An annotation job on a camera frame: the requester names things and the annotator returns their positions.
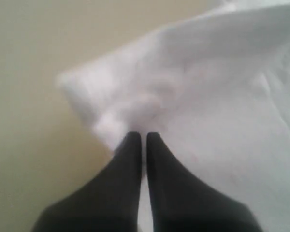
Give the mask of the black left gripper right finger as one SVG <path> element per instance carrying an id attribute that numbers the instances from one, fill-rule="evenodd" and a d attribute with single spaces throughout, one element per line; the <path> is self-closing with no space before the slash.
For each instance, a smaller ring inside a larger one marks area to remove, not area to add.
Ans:
<path id="1" fill-rule="evenodd" d="M 156 232 L 260 232 L 248 207 L 194 176 L 162 137 L 146 137 L 147 178 Z"/>

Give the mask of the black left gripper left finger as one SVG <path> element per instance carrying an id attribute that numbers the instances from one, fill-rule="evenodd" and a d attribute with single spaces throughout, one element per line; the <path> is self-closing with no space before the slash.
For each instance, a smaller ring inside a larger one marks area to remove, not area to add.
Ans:
<path id="1" fill-rule="evenodd" d="M 135 232 L 142 179 L 142 142 L 129 132 L 111 161 L 86 185 L 46 208 L 34 232 Z"/>

